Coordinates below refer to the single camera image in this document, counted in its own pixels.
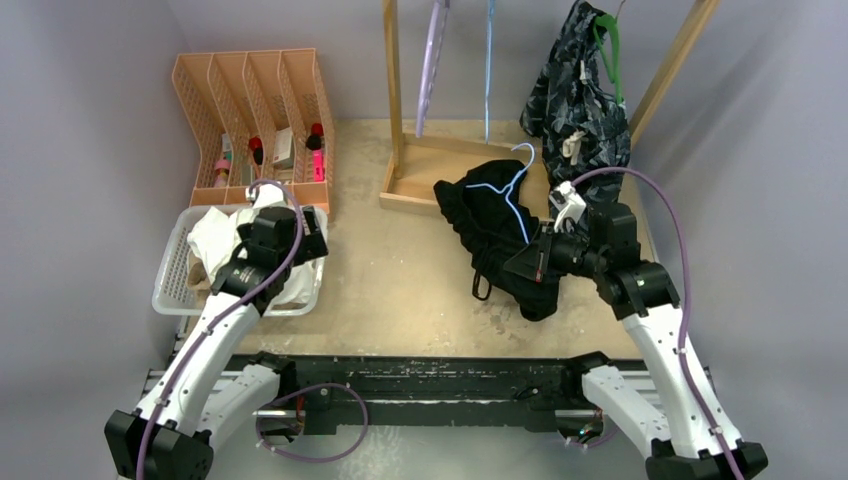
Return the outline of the white shorts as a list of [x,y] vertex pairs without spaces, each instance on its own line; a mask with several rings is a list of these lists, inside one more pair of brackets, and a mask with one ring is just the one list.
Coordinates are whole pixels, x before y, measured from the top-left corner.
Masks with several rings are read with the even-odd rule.
[[[187,236],[189,263],[202,263],[212,282],[240,240],[237,227],[251,222],[258,212],[248,206],[211,207]],[[197,293],[206,300],[210,292]]]

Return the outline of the plain black shorts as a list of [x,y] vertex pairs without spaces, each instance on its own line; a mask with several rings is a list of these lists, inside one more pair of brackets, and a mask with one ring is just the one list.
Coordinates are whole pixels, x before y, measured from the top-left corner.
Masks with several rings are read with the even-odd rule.
[[[488,161],[469,170],[456,182],[435,182],[433,191],[442,216],[459,235],[463,248],[471,254],[472,296],[486,301],[491,291],[498,288],[516,300],[524,319],[537,322],[557,311],[559,279],[548,277],[535,283],[505,272],[504,262],[527,246],[516,217],[501,196],[487,189],[465,188],[468,184],[483,182],[502,187],[524,165],[516,159]],[[531,240],[540,220],[519,203],[519,194],[517,207]]]

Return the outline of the light blue hanger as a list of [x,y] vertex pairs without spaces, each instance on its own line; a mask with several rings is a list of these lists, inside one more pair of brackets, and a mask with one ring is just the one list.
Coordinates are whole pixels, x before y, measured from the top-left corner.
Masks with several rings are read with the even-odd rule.
[[490,95],[491,95],[491,78],[492,78],[492,52],[493,52],[493,23],[496,8],[495,0],[487,1],[486,9],[486,43],[484,55],[484,100],[483,100],[483,128],[484,142],[490,141]]
[[519,230],[522,236],[522,239],[526,245],[530,243],[530,236],[528,232],[528,228],[526,223],[522,217],[522,214],[519,212],[517,207],[517,198],[520,189],[520,183],[525,179],[529,168],[533,165],[536,158],[536,150],[535,147],[529,142],[520,143],[511,148],[511,151],[516,151],[521,148],[526,148],[530,153],[530,158],[528,162],[512,177],[512,179],[503,185],[502,187],[496,187],[491,183],[476,183],[476,184],[468,184],[465,186],[466,189],[487,189],[491,192],[501,196],[506,203],[506,205],[511,209],[514,216],[516,217],[516,221],[519,226]]

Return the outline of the beige shorts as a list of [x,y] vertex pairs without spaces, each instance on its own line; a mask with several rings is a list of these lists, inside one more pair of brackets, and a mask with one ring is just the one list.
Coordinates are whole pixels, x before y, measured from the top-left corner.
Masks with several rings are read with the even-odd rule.
[[185,284],[193,292],[209,292],[211,290],[211,281],[202,263],[189,263]]

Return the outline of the white plastic basket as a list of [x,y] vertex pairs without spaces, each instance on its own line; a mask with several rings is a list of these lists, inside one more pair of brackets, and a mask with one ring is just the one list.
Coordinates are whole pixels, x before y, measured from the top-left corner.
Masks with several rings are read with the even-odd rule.
[[[178,217],[166,245],[154,282],[152,306],[162,315],[197,317],[205,300],[188,288],[189,254],[187,236],[207,213],[209,205],[192,206]],[[267,317],[295,317],[311,312],[318,302],[325,260],[318,258],[297,266],[285,282],[283,292],[265,312]]]

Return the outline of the peach plastic file organizer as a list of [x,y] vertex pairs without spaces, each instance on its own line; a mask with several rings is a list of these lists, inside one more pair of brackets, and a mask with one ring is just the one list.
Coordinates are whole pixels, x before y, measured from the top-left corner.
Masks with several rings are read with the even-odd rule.
[[[335,214],[335,124],[316,49],[182,53],[171,78],[200,152],[191,205],[243,204],[252,181],[270,178],[288,184],[300,203]],[[283,170],[272,157],[276,131],[286,127],[295,160]],[[253,136],[263,143],[261,166],[248,149]],[[313,181],[317,149],[324,152],[323,182]],[[214,188],[213,168],[224,151],[232,152],[229,183]]]

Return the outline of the lilac hanger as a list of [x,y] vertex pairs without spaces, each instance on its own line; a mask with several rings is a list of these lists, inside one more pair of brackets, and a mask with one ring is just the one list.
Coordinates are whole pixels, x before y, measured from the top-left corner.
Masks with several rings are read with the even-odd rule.
[[415,136],[418,138],[420,138],[424,133],[449,10],[450,1],[435,0],[433,2],[427,36],[424,43],[422,70],[417,99]]

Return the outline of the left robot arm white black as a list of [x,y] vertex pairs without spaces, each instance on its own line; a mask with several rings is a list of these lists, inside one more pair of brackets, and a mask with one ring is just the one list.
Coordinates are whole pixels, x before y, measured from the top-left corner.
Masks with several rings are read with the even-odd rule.
[[217,450],[259,407],[297,399],[291,362],[261,355],[221,390],[215,388],[236,347],[284,294],[293,270],[323,267],[328,216],[266,206],[234,230],[199,319],[162,377],[130,412],[104,426],[125,479],[204,479]]

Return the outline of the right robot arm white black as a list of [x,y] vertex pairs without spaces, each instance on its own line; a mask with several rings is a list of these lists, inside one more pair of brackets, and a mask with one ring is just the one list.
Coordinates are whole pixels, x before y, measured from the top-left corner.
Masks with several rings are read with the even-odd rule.
[[598,407],[639,449],[651,479],[755,478],[769,463],[764,447],[744,440],[716,397],[685,332],[670,275],[641,255],[630,207],[594,207],[588,227],[581,239],[545,223],[504,268],[535,282],[562,275],[593,280],[638,347],[660,404],[647,401],[607,360],[583,362],[565,375],[564,399]]

